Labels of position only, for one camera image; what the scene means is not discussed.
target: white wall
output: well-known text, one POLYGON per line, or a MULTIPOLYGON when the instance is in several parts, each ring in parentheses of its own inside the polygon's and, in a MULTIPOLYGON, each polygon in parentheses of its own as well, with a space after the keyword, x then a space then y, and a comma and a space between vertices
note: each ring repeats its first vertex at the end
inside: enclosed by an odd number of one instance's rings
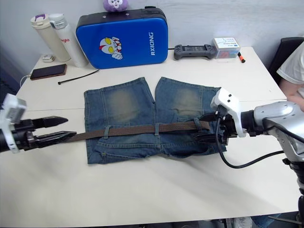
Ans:
MULTIPOLYGON (((280 38, 304 34, 304 0, 129 0, 129 9, 161 8, 169 26, 169 44, 201 45, 213 37, 233 36, 253 46, 267 66, 280 38)), ((102 12, 102 0, 0 0, 0 45, 28 74, 48 47, 30 25, 40 13, 65 14, 75 30, 82 15, 102 12)))

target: black chair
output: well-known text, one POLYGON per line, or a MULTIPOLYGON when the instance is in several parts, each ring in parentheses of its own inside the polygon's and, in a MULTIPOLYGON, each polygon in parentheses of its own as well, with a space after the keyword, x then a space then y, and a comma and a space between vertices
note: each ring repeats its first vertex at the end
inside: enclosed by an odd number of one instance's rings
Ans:
POLYGON ((303 41, 303 37, 288 37, 281 39, 280 46, 276 51, 275 57, 272 60, 270 67, 268 68, 269 73, 278 85, 281 81, 281 76, 276 71, 293 53, 293 51, 296 50, 300 44, 302 44, 303 41))

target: denim shorts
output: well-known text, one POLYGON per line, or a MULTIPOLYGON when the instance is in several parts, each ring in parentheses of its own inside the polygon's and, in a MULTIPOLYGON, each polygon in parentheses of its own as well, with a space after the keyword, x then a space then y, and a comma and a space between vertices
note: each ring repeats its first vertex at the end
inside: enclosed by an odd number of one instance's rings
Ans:
MULTIPOLYGON (((146 133, 110 136, 110 128, 134 125, 183 122, 214 112, 210 103, 219 88, 193 85, 162 77, 155 89, 155 100, 144 77, 101 89, 85 95, 86 132, 105 129, 105 137, 86 141, 88 163, 107 164, 141 159, 157 154, 177 158, 208 155, 217 152, 213 144, 196 141, 195 132, 146 133)), ((210 123, 213 134, 215 124, 210 123)))

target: brown belt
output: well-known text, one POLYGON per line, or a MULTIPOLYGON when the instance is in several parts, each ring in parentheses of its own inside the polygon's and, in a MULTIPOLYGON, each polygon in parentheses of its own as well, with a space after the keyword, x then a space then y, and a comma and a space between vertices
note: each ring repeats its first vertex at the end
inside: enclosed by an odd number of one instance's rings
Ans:
MULTIPOLYGON (((202 129, 210 130, 210 126, 208 122, 199 121, 199 124, 202 129)), ((119 136, 119 135, 131 135, 131 134, 144 134, 144 133, 156 133, 156 124, 154 125, 139 125, 139 126, 130 126, 130 127, 120 127, 120 128, 110 128, 108 130, 107 136, 119 136)), ((176 122, 176 123, 167 123, 167 124, 159 124, 157 132, 174 132, 174 131, 189 131, 189 130, 197 130, 198 127, 195 125, 194 121, 189 122, 176 122)), ((71 139, 69 139, 68 143, 92 139, 97 137, 104 137, 106 129, 97 130, 93 132, 85 132, 81 134, 77 134, 71 139)))

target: smartphone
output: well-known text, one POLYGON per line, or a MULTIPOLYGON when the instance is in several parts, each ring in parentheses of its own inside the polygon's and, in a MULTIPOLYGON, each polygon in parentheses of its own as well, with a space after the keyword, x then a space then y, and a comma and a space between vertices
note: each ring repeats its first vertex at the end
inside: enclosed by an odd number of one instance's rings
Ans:
POLYGON ((40 69, 33 70, 32 75, 30 76, 31 80, 43 79, 47 77, 55 77, 60 75, 65 75, 67 71, 67 65, 61 64, 57 66, 49 66, 40 69))

